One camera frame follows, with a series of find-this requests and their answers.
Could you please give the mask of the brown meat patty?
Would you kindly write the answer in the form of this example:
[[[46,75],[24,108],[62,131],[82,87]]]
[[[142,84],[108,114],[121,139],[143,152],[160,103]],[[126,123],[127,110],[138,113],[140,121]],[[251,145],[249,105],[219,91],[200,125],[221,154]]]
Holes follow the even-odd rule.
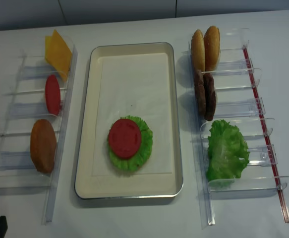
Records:
[[[194,91],[195,98],[198,105],[198,113],[201,116],[205,115],[206,112],[206,99],[205,99],[205,88],[204,80],[201,70],[195,70],[194,73]]]
[[[203,75],[205,100],[206,100],[206,112],[204,119],[212,121],[216,110],[216,92],[214,87],[214,79],[210,73]]]

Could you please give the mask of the red tomato slice on tray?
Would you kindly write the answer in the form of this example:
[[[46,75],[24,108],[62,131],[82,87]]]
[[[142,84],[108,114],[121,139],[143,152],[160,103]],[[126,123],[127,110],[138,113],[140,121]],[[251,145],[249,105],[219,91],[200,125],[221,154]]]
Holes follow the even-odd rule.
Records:
[[[119,119],[108,135],[109,146],[121,159],[130,159],[140,148],[142,136],[139,126],[130,119]]]

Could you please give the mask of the green lettuce leaf on tray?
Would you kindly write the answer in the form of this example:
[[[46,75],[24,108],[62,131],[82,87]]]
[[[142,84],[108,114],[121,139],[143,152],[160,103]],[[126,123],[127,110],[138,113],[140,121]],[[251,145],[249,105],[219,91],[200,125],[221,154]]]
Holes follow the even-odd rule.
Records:
[[[136,116],[125,116],[125,117],[121,117],[120,119],[130,119],[134,121],[139,126],[140,131],[141,131],[142,142],[141,142],[140,148],[137,151],[137,153],[134,156],[132,156],[130,159],[134,159],[134,160],[135,159],[142,159],[142,160],[149,159],[151,156],[152,146],[153,146],[153,132],[148,127],[147,123],[142,118],[136,117]],[[122,160],[110,148],[109,142],[108,142],[108,136],[107,136],[107,143],[108,143],[108,152],[109,152],[109,158],[110,158],[111,163],[113,160],[117,160],[117,159]]]

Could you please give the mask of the large green lettuce leaf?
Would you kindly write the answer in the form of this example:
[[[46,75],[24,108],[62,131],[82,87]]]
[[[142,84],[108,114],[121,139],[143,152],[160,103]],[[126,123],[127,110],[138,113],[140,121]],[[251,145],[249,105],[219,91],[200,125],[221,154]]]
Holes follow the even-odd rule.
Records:
[[[221,119],[213,121],[208,136],[208,181],[239,179],[249,163],[248,145],[236,125]]]

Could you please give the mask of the red tomato slice in rack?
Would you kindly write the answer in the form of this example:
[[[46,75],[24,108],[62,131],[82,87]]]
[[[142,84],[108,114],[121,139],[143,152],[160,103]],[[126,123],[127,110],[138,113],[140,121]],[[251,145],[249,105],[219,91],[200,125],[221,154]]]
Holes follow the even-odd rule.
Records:
[[[47,78],[45,85],[45,101],[50,114],[57,116],[60,112],[60,87],[55,75]]]

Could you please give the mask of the front orange cheese slice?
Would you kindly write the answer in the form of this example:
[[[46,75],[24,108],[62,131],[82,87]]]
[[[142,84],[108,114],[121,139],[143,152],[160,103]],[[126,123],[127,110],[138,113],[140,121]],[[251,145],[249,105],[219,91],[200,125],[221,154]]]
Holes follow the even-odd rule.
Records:
[[[51,36],[45,37],[45,60],[59,73],[64,83],[68,80],[71,57],[70,48],[56,29]]]

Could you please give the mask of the cream metal tray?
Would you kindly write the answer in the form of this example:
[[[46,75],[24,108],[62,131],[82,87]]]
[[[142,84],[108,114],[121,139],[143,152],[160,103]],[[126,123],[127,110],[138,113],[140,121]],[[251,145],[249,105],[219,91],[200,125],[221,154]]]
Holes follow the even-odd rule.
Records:
[[[170,173],[124,174],[112,164],[109,176],[94,176],[92,168],[96,141],[102,62],[101,57],[165,53],[169,61],[170,110],[173,136],[173,160]],[[177,112],[177,94],[173,47],[166,42],[96,47],[90,56],[80,148],[75,177],[75,192],[82,199],[175,197],[183,186],[183,172]]]

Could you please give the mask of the white paper tray liner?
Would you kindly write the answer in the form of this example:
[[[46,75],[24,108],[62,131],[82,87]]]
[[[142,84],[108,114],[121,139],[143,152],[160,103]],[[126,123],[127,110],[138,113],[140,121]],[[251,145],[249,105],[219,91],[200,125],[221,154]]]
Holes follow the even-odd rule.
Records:
[[[165,53],[101,57],[102,76],[92,175],[113,175],[107,147],[111,125],[138,116],[153,132],[153,149],[138,174],[170,173],[173,136],[169,61]]]

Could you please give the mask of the left golden bun half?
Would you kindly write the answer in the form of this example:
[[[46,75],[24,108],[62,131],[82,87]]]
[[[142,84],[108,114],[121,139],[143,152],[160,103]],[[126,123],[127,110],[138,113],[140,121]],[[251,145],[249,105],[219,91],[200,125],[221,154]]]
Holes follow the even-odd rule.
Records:
[[[191,39],[191,58],[195,70],[205,71],[205,46],[200,29],[197,29]]]

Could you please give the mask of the clear acrylic right rack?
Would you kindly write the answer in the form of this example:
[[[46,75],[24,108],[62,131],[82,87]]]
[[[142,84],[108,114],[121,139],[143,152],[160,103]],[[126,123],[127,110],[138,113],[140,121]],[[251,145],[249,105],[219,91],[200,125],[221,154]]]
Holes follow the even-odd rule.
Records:
[[[269,197],[280,201],[289,223],[268,118],[258,87],[262,70],[252,61],[249,29],[196,30],[185,52],[190,123],[202,227],[215,222],[214,200]]]

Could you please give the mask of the clear acrylic rack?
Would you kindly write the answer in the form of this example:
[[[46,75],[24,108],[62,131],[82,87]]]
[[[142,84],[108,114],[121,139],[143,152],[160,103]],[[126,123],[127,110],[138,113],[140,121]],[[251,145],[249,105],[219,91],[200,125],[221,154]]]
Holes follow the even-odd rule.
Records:
[[[269,197],[280,201],[289,223],[268,118],[258,87],[262,70],[252,61],[249,29],[196,30],[185,52],[190,123],[202,227],[215,222],[214,200]]]
[[[15,190],[22,194],[27,189],[45,189],[47,196],[43,224],[53,220],[59,171],[67,130],[68,115],[78,52],[69,37],[64,41],[72,52],[67,80],[53,69],[44,56],[22,53],[21,65],[13,77],[13,86],[2,96],[8,99],[0,121],[0,190]],[[51,114],[45,101],[45,85],[55,76],[60,89],[60,112]],[[39,119],[50,122],[56,134],[54,169],[50,173],[36,169],[30,156],[30,136]]]

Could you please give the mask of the orange-brown bun in left rack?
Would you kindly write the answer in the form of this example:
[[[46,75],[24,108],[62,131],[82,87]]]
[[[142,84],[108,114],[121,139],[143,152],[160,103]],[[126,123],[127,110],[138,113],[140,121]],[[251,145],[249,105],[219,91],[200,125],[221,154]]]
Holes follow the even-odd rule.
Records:
[[[37,120],[31,131],[30,156],[37,171],[50,174],[54,169],[57,139],[47,119]]]

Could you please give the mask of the right sesame bun half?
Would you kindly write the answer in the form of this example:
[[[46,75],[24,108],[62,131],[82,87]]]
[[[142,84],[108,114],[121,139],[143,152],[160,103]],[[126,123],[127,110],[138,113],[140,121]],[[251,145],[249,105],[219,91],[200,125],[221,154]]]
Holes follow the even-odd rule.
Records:
[[[220,32],[218,27],[210,26],[204,35],[205,71],[216,68],[220,54]]]

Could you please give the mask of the clear acrylic left rack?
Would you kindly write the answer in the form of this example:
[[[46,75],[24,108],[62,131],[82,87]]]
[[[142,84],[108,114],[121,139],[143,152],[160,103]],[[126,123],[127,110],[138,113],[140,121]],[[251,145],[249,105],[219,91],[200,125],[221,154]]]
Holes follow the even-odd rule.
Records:
[[[13,77],[13,86],[2,96],[8,99],[0,121],[0,190],[15,190],[22,194],[27,189],[45,189],[47,196],[43,224],[53,220],[59,171],[67,130],[68,115],[78,52],[69,37],[64,41],[72,52],[67,80],[53,69],[44,56],[22,53],[21,65]],[[60,112],[51,114],[45,101],[45,85],[55,76],[60,89]],[[30,136],[39,119],[50,122],[56,134],[54,169],[50,173],[36,169],[30,156]]]

